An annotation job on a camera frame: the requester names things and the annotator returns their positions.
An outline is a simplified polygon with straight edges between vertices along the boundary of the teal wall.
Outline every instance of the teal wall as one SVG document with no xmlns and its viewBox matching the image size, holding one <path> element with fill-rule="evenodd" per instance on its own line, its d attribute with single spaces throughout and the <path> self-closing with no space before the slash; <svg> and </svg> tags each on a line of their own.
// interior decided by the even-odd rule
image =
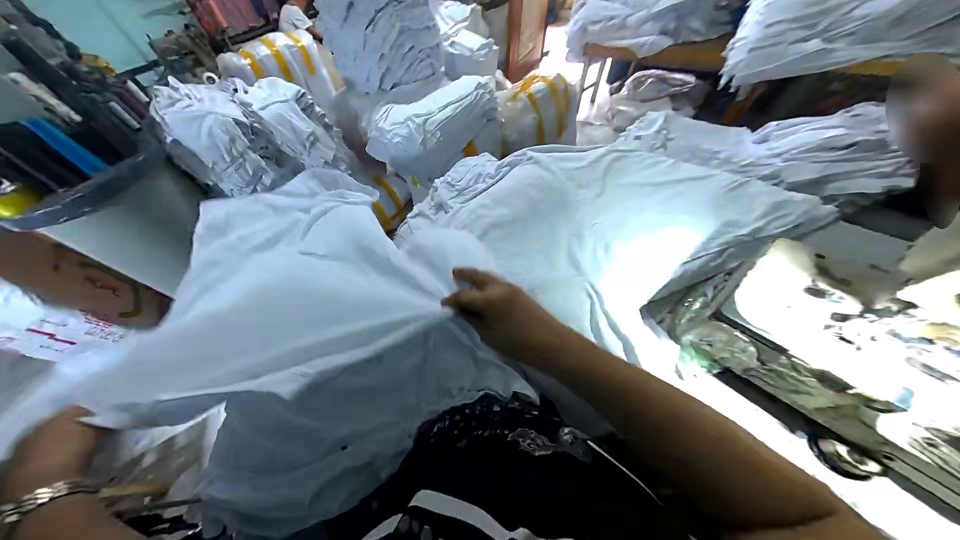
<svg viewBox="0 0 960 540">
<path fill-rule="evenodd" d="M 147 34 L 179 30 L 183 0 L 24 0 L 84 52 L 107 59 L 117 71 L 155 58 Z"/>
</svg>

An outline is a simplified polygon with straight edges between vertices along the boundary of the person in white shirt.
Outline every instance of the person in white shirt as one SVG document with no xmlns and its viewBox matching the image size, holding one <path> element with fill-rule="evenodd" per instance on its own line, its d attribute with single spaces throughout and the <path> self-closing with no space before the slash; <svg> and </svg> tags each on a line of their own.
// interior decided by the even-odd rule
<svg viewBox="0 0 960 540">
<path fill-rule="evenodd" d="M 303 10 L 306 9 L 307 2 L 310 0 L 287 0 L 287 3 L 280 9 L 279 28 L 281 32 L 294 32 L 296 30 L 305 30 L 320 43 L 324 42 L 324 37 L 317 31 L 313 21 L 307 18 Z"/>
</svg>

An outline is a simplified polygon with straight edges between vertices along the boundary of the bracelet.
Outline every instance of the bracelet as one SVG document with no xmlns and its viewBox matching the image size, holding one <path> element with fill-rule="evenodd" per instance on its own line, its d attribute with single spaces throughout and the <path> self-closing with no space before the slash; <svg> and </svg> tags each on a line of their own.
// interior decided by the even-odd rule
<svg viewBox="0 0 960 540">
<path fill-rule="evenodd" d="M 76 495 L 77 493 L 97 493 L 99 491 L 99 488 L 83 480 L 59 481 L 47 487 L 41 487 L 12 503 L 0 504 L 0 523 L 16 523 L 28 513 L 61 497 Z"/>
</svg>

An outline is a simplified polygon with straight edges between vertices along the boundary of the white t-shirt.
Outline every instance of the white t-shirt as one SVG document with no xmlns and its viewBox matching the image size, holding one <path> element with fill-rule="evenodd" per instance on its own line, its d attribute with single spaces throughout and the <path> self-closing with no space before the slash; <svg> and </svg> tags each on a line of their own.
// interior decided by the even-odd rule
<svg viewBox="0 0 960 540">
<path fill-rule="evenodd" d="M 295 30 L 306 30 L 313 26 L 313 21 L 307 18 L 303 10 L 297 6 L 286 4 L 280 9 L 279 28 L 281 32 L 294 32 Z"/>
</svg>

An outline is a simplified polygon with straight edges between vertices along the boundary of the person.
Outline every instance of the person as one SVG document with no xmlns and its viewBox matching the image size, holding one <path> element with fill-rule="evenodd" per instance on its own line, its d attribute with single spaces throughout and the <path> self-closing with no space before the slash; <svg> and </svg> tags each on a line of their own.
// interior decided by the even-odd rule
<svg viewBox="0 0 960 540">
<path fill-rule="evenodd" d="M 454 277 L 471 288 L 443 306 L 502 355 L 592 405 L 629 452 L 683 490 L 714 530 L 741 540 L 882 538 L 821 482 L 713 409 L 564 326 L 519 287 L 475 269 L 456 269 Z M 97 439 L 96 430 L 78 422 L 84 414 L 66 411 L 18 445 L 6 499 L 83 476 Z M 513 398 L 485 395 L 454 407 L 421 427 L 386 482 L 321 525 L 331 538 L 689 537 L 636 478 L 598 456 L 595 443 L 579 444 L 585 435 L 556 430 L 561 425 L 542 405 Z M 139 538 L 89 494 L 41 506 L 14 534 L 17 540 Z M 293 536 L 318 537 L 315 531 Z"/>
<path fill-rule="evenodd" d="M 287 0 L 287 3 L 280 8 L 280 21 L 278 23 L 281 32 L 295 32 L 296 30 L 305 30 L 320 43 L 324 42 L 324 37 L 314 26 L 313 21 L 306 16 L 304 11 L 310 0 Z"/>
</svg>

